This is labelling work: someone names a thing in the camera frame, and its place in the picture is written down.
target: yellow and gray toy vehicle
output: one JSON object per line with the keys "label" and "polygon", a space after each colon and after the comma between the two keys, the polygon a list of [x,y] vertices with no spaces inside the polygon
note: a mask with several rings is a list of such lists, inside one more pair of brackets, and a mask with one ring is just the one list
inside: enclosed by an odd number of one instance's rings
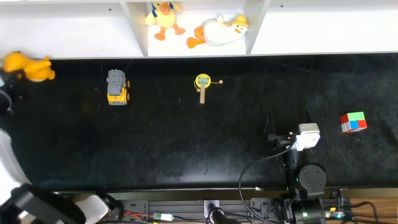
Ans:
{"label": "yellow and gray toy vehicle", "polygon": [[108,71],[108,101],[110,105],[126,105],[130,100],[130,81],[120,70]]}

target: orange plush toy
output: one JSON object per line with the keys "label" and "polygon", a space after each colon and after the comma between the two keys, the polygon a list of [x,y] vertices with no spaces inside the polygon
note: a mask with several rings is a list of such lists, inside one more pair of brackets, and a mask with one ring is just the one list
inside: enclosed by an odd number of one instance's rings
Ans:
{"label": "orange plush toy", "polygon": [[55,71],[51,68],[49,56],[43,60],[32,60],[20,52],[13,52],[4,58],[3,69],[7,73],[23,71],[26,78],[33,82],[54,79]]}

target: metal bracket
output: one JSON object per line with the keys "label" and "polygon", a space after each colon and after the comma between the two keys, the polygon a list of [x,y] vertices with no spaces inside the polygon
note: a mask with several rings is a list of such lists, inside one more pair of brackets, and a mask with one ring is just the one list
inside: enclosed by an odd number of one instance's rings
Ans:
{"label": "metal bracket", "polygon": [[[270,209],[275,205],[273,198],[252,198],[250,199],[250,209],[257,215],[265,218],[266,220],[278,222],[275,214],[275,208]],[[251,220],[253,223],[261,223],[261,221]]]}
{"label": "metal bracket", "polygon": [[[149,202],[148,200],[120,200],[123,203],[125,210],[133,213],[140,213],[147,215],[149,213]],[[148,223],[148,218],[143,217],[142,220],[138,219],[134,215],[125,215],[124,221]]]}
{"label": "metal bracket", "polygon": [[209,205],[213,204],[216,207],[220,207],[220,201],[219,200],[204,200],[203,201],[203,214],[205,218],[208,218],[209,216]]}

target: black table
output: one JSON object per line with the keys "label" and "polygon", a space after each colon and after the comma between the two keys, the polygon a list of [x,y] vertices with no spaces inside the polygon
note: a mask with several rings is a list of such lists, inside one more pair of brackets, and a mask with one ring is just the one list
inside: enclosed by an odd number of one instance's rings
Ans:
{"label": "black table", "polygon": [[[56,80],[25,83],[27,98],[0,127],[30,181],[50,190],[237,187],[269,152],[267,113],[286,134],[309,111],[321,139],[307,151],[327,187],[398,186],[398,55],[54,60]],[[108,70],[126,71],[129,108],[109,106]],[[199,104],[193,81],[222,85]],[[341,133],[363,111],[368,129]],[[284,189],[282,158],[253,167],[246,187]]]}

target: wooden handle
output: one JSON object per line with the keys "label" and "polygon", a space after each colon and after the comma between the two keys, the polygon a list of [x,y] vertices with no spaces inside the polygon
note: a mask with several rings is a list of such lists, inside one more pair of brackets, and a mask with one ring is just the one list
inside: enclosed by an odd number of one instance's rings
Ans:
{"label": "wooden handle", "polygon": [[204,85],[202,85],[200,87],[200,100],[199,100],[199,103],[201,103],[201,104],[205,103],[205,91],[206,91],[206,88]]}

